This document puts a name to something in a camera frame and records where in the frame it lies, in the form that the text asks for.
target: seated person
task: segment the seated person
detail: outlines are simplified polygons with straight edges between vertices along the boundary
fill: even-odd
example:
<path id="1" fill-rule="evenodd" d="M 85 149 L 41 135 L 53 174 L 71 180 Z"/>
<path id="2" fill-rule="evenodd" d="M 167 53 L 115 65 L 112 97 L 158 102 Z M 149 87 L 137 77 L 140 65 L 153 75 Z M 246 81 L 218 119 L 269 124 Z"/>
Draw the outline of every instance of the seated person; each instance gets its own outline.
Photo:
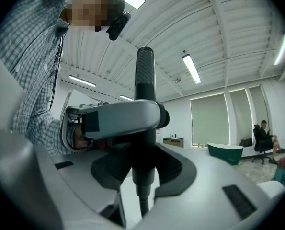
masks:
<path id="1" fill-rule="evenodd" d="M 269 163 L 277 164 L 277 161 L 275 161 L 274 159 L 276 155 L 276 150 L 278 149 L 278 153 L 284 153 L 284 150 L 281 148 L 280 144 L 278 143 L 276 135 L 269 135 L 270 130 L 268 130 L 266 134 L 265 131 L 266 128 L 267 128 L 267 122 L 263 120 L 261 128 L 257 132 L 258 140 L 265 141 L 262 144 L 262 147 L 273 148 L 272 158 L 269 159 Z"/>

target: chair base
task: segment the chair base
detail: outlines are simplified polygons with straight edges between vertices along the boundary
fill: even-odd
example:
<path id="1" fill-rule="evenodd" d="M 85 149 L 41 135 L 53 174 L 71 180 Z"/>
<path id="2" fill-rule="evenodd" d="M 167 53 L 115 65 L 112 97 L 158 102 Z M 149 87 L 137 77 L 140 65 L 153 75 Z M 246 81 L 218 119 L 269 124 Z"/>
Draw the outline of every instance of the chair base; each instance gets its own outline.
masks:
<path id="1" fill-rule="evenodd" d="M 261 159 L 262 160 L 262 164 L 264 164 L 264 159 L 270 159 L 270 157 L 267 157 L 266 153 L 262 152 L 262 153 L 256 155 L 256 157 L 252 160 L 252 162 L 254 162 L 254 160 L 256 160 L 256 159 Z"/>

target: man in checkered shirt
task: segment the man in checkered shirt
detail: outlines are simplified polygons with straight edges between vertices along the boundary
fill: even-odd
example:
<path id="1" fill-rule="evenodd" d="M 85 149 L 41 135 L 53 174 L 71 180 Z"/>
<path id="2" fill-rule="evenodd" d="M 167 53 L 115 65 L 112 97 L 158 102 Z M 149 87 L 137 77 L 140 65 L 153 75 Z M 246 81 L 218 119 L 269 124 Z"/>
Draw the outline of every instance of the man in checkered shirt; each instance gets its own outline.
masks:
<path id="1" fill-rule="evenodd" d="M 55 84 L 54 63 L 61 37 L 69 27 L 101 30 L 123 13 L 123 0 L 18 0 L 0 25 L 0 58 L 25 90 L 11 130 L 49 153 L 70 153 L 60 142 L 60 121 L 52 117 L 48 102 Z M 81 140 L 81 127 L 67 130 L 74 149 L 87 146 Z"/>

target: ceiling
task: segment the ceiling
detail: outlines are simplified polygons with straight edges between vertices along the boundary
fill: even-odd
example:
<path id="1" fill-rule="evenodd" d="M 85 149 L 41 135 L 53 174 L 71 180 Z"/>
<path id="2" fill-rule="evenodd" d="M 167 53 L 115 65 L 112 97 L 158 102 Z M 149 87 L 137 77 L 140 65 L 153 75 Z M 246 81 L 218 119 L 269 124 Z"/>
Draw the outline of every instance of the ceiling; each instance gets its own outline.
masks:
<path id="1" fill-rule="evenodd" d="M 139 9 L 126 4 L 132 18 L 116 41 L 106 32 L 71 28 L 64 43 L 61 80 L 99 100 L 133 98 L 136 54 L 143 46 L 154 50 L 159 101 L 285 75 L 285 60 L 274 66 L 285 24 L 268 0 L 145 1 Z M 200 84 L 182 61 L 185 54 L 191 55 Z"/>

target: black bag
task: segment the black bag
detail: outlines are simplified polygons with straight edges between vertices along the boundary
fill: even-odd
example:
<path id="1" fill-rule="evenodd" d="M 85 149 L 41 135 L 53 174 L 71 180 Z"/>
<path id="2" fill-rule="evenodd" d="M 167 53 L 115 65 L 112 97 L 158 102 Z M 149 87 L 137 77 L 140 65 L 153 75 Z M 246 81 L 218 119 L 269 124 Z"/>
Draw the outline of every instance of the black bag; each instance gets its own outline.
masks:
<path id="1" fill-rule="evenodd" d="M 249 139 L 246 139 L 246 140 L 242 139 L 241 142 L 240 142 L 240 146 L 242 146 L 244 148 L 252 146 L 252 138 L 249 138 Z"/>

